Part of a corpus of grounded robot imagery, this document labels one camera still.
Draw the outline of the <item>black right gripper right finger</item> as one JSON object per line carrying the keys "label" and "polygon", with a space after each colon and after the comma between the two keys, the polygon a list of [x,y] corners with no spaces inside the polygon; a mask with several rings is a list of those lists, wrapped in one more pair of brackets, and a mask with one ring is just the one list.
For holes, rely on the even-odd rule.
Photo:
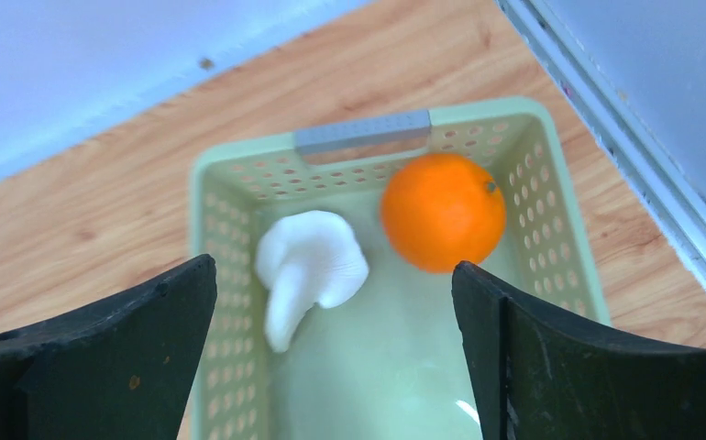
{"label": "black right gripper right finger", "polygon": [[706,439],[706,348],[600,324],[467,261],[452,299],[486,439]]}

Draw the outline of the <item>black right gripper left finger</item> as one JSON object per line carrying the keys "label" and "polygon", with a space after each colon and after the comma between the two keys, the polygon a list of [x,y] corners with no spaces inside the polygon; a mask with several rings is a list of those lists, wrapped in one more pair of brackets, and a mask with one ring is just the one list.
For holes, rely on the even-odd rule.
{"label": "black right gripper left finger", "polygon": [[173,439],[217,297],[202,254],[0,334],[0,439]]}

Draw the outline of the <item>fake orange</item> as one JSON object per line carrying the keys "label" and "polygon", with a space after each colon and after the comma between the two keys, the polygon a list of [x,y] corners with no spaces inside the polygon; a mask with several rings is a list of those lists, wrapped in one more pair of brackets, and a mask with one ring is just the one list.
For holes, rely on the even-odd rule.
{"label": "fake orange", "polygon": [[459,262],[480,264],[507,224],[502,190],[479,164],[455,153],[410,160],[389,180],[380,203],[385,236],[407,263],[447,273]]}

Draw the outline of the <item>white fake garlic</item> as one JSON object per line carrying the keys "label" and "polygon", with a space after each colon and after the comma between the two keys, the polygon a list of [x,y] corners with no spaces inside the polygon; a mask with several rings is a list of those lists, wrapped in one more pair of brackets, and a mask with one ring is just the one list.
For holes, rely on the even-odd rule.
{"label": "white fake garlic", "polygon": [[340,214],[311,210],[274,222],[257,244],[255,272],[268,291],[264,335],[286,352],[314,306],[331,309],[355,296],[370,275],[351,224]]}

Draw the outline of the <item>pale green plastic basket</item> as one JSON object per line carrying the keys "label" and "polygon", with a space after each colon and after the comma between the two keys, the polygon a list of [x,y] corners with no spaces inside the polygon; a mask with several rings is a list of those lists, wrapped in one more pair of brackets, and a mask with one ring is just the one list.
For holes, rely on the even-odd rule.
{"label": "pale green plastic basket", "polygon": [[[507,226],[483,268],[575,314],[611,321],[556,127],[513,96],[314,126],[204,151],[190,251],[215,259],[217,303],[190,399],[194,439],[478,439],[447,274],[398,257],[380,198],[410,159],[456,153],[500,186]],[[277,220],[333,212],[370,265],[343,305],[314,308],[289,350],[263,332],[256,246]]]}

